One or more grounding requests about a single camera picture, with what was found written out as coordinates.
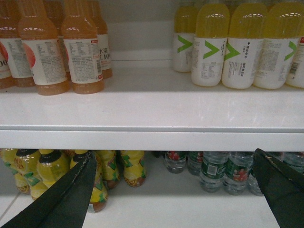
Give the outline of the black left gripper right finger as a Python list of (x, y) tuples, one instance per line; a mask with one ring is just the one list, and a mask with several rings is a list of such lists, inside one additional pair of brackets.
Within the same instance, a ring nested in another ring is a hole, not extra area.
[(259, 148), (253, 173), (279, 227), (304, 226), (304, 176)]

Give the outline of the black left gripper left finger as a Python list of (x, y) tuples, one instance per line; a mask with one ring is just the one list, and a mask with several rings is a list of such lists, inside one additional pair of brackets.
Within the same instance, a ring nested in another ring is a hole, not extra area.
[(4, 228), (81, 228), (95, 181), (97, 161), (89, 152)]

